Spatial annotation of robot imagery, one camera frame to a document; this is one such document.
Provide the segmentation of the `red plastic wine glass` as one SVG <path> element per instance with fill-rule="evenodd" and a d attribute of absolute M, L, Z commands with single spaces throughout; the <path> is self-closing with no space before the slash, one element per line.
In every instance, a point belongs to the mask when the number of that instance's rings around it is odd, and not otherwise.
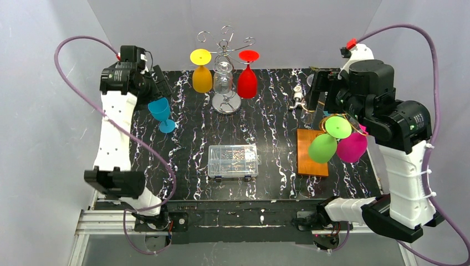
<path fill-rule="evenodd" d="M 251 69 L 251 63 L 259 58 L 259 54 L 254 50 L 244 50 L 239 53 L 240 59 L 248 64 L 238 78 L 237 93 L 241 98 L 251 99 L 257 94 L 258 80 Z"/>

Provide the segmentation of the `orange wooden rack base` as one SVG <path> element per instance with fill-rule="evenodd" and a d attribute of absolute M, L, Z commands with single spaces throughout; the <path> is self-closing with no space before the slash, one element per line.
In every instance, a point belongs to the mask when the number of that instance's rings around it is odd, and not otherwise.
<path fill-rule="evenodd" d="M 297 129 L 297 174 L 305 176 L 328 177 L 327 163 L 314 162 L 308 148 L 314 139 L 322 134 L 320 130 Z"/>

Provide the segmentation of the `small silver metal fixture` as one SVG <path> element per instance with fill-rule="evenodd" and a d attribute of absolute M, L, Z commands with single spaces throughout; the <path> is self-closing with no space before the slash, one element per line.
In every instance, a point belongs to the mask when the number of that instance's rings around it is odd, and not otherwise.
<path fill-rule="evenodd" d="M 304 103 L 304 92 L 303 88 L 301 85 L 297 85 L 293 88 L 293 100 L 294 100 L 294 105 L 289 106 L 288 109 L 290 111 L 296 109 L 296 108 L 304 108 L 305 103 Z"/>

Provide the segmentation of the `pink plastic wine glass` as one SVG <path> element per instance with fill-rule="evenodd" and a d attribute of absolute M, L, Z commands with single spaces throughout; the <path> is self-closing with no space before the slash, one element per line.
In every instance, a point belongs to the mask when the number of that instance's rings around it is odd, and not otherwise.
<path fill-rule="evenodd" d="M 352 127 L 352 133 L 345 139 L 338 142 L 336 155 L 339 159 L 347 163 L 357 162 L 367 149 L 367 132 Z"/>

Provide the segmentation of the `clear glass wine glass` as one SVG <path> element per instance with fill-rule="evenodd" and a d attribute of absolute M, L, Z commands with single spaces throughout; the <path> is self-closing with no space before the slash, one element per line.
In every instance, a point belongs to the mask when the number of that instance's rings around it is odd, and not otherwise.
<path fill-rule="evenodd" d="M 306 85 L 304 87 L 304 96 L 302 101 L 302 114 L 301 119 L 307 128 L 314 127 L 314 122 L 318 119 L 318 116 L 322 118 L 323 105 L 324 105 L 324 93 L 315 91 L 316 72 L 310 74 L 306 79 Z"/>

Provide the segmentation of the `green plastic wine glass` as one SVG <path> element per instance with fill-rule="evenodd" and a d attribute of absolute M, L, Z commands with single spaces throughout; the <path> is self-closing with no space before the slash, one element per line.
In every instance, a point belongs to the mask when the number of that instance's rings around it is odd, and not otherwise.
<path fill-rule="evenodd" d="M 352 127 L 342 116 L 330 116 L 321 125 L 323 133 L 312 141 L 308 155 L 316 163 L 327 163 L 337 151 L 338 140 L 349 137 Z"/>

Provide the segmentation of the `clear plastic screw box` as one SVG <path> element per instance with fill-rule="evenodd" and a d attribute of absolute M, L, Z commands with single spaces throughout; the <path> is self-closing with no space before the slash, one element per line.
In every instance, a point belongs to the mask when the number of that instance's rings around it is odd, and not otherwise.
<path fill-rule="evenodd" d="M 207 175 L 215 179 L 255 178 L 259 174 L 256 145 L 210 145 Z"/>

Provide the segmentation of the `blue plastic wine glass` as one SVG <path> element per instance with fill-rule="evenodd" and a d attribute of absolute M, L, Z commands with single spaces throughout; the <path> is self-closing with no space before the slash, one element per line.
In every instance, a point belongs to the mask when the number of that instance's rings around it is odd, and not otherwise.
<path fill-rule="evenodd" d="M 160 98 L 148 103 L 147 108 L 151 115 L 159 122 L 159 131 L 165 134 L 173 132 L 176 125 L 170 119 L 171 109 L 166 98 Z"/>

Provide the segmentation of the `yellow plastic wine glass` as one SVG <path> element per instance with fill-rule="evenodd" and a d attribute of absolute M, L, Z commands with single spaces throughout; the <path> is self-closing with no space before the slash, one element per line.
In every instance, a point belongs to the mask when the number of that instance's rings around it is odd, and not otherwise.
<path fill-rule="evenodd" d="M 206 65 L 212 56 L 208 50 L 196 49 L 190 54 L 190 60 L 197 68 L 192 75 L 192 86 L 198 93 L 207 93 L 212 89 L 212 74 Z"/>

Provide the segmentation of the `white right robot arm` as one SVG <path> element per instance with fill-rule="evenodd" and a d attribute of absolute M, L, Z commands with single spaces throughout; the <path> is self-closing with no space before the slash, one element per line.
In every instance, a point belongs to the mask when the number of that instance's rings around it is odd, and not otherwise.
<path fill-rule="evenodd" d="M 366 45 L 352 39 L 341 55 L 346 59 L 341 68 L 315 71 L 307 107 L 316 109 L 325 93 L 324 110 L 332 117 L 349 115 L 365 127 L 384 158 L 389 190 L 372 198 L 332 197 L 317 205 L 317 214 L 324 224 L 365 224 L 378 235 L 412 243 L 423 235 L 423 226 L 443 221 L 433 204 L 425 159 L 437 124 L 421 103 L 396 99 L 393 67 L 375 59 Z"/>

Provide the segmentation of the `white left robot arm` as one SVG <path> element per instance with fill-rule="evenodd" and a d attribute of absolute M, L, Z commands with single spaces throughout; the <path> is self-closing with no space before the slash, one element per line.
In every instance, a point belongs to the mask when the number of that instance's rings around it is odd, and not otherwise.
<path fill-rule="evenodd" d="M 105 117 L 93 169 L 84 172 L 84 180 L 102 194 L 127 203 L 139 215 L 156 217 L 162 200 L 146 187 L 144 172 L 131 169 L 128 134 L 134 112 L 169 97 L 171 89 L 160 67 L 151 73 L 146 62 L 144 48 L 123 45 L 118 61 L 101 72 Z"/>

